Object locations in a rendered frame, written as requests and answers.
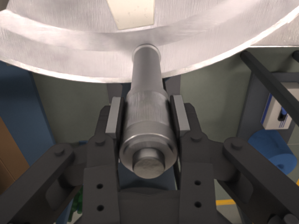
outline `round metal plate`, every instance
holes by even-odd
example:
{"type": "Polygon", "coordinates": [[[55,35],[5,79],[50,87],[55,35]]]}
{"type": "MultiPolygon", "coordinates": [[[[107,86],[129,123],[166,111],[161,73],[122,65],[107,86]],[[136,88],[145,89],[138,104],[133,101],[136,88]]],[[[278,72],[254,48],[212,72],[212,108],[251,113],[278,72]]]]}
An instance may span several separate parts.
{"type": "Polygon", "coordinates": [[[162,76],[205,67],[292,21],[299,0],[156,0],[154,25],[118,30],[106,0],[9,0],[0,60],[44,75],[130,82],[132,52],[152,44],[162,76]]]}

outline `blue cylinder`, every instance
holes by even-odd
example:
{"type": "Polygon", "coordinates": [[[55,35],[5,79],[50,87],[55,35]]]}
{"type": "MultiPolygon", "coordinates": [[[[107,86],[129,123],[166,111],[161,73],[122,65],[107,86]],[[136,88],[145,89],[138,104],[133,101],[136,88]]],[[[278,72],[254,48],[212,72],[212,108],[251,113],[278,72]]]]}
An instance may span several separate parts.
{"type": "Polygon", "coordinates": [[[248,143],[284,174],[292,172],[297,165],[296,157],[276,130],[257,131],[249,138],[248,143]]]}

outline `yellow line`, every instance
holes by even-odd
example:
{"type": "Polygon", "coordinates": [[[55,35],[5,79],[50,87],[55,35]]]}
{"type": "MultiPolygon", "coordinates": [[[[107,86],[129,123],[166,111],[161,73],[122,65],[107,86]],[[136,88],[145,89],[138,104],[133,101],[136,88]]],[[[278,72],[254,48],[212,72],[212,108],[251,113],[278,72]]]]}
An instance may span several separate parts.
{"type": "Polygon", "coordinates": [[[216,200],[216,206],[221,206],[221,205],[233,205],[236,204],[233,199],[228,199],[228,200],[216,200]]]}

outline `metal cylinder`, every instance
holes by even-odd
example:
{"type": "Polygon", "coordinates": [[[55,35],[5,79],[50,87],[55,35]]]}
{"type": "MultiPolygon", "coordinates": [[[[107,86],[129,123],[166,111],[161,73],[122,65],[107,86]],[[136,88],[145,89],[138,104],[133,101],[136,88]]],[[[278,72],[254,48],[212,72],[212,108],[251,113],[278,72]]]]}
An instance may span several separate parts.
{"type": "Polygon", "coordinates": [[[132,86],[126,97],[120,147],[124,166],[146,179],[160,176],[178,156],[160,59],[152,45],[139,46],[133,53],[132,86]]]}

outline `screw hole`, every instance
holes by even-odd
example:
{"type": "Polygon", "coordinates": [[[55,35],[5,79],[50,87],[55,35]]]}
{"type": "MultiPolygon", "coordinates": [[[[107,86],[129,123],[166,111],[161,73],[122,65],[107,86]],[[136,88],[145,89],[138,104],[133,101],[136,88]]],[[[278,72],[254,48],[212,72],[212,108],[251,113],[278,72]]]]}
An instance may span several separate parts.
{"type": "Polygon", "coordinates": [[[102,211],[102,210],[104,210],[104,206],[103,206],[103,205],[97,206],[96,209],[97,209],[98,211],[102,211]]]}
{"type": "Polygon", "coordinates": [[[200,208],[200,207],[202,206],[202,204],[201,204],[200,202],[196,202],[196,203],[194,204],[194,206],[197,207],[197,208],[200,208]]]}

